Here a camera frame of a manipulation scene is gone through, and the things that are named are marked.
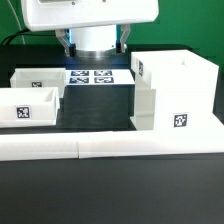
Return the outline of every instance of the white box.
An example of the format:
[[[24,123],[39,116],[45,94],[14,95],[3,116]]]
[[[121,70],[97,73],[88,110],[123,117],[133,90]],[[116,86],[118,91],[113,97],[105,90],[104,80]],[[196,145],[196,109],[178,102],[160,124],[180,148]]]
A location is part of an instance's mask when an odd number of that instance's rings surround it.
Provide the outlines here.
[[[58,87],[59,97],[64,95],[65,68],[16,69],[10,79],[12,88]]]
[[[1,88],[0,127],[55,125],[57,88]]]
[[[188,51],[133,52],[138,130],[197,127],[212,115],[218,66]]]

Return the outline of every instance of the open white box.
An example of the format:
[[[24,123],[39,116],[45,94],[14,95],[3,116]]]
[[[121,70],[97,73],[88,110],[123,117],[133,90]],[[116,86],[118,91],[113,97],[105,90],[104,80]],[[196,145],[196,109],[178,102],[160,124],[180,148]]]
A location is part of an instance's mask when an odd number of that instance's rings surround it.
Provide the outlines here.
[[[12,88],[58,87],[59,97],[64,95],[65,68],[16,69],[10,79]]]
[[[188,51],[133,52],[137,130],[197,127],[212,115],[218,66]]]
[[[55,125],[57,88],[0,89],[0,127]]]

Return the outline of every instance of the black surface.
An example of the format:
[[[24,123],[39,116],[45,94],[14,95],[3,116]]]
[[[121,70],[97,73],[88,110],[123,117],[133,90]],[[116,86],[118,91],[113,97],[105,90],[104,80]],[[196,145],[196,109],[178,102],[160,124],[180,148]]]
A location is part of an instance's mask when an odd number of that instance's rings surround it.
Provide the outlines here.
[[[0,83],[6,87],[16,67],[128,68],[129,56],[90,63],[66,58],[61,47],[0,47]],[[51,128],[17,129],[27,131]],[[223,208],[223,153],[0,162],[1,224],[223,224]]]

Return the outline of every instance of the white platform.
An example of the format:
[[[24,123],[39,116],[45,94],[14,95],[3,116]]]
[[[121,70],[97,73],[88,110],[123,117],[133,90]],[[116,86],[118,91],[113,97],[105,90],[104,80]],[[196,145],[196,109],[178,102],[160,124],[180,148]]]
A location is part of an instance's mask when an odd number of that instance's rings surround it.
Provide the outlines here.
[[[66,85],[134,85],[129,69],[66,70]]]

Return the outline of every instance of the white tray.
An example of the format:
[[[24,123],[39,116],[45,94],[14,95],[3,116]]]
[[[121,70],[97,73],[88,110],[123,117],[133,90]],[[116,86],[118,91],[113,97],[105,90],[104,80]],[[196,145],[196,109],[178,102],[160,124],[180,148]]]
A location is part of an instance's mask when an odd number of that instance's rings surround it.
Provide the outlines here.
[[[16,69],[10,79],[12,88],[58,87],[59,97],[64,95],[65,68]]]
[[[55,125],[57,88],[0,89],[0,127]]]

